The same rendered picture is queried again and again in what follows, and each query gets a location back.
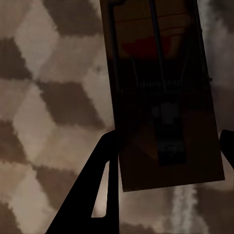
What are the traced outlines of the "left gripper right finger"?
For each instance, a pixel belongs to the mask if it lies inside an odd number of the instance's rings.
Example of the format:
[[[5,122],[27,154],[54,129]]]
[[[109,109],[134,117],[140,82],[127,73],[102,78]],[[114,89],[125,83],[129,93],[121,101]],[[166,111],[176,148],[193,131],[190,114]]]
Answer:
[[[220,151],[234,169],[234,132],[222,130],[219,139]]]

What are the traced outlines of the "mousetrap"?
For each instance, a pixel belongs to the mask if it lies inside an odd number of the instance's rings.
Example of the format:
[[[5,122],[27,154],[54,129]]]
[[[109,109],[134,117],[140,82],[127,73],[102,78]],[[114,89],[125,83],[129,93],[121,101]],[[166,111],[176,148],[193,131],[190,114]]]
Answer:
[[[123,192],[225,180],[197,0],[99,0]]]

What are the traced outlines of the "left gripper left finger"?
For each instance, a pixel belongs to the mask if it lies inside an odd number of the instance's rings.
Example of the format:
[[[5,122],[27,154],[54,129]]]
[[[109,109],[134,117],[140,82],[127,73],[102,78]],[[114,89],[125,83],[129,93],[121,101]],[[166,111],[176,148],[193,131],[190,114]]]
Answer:
[[[91,217],[109,163],[105,217]],[[101,137],[46,234],[119,234],[117,130]]]

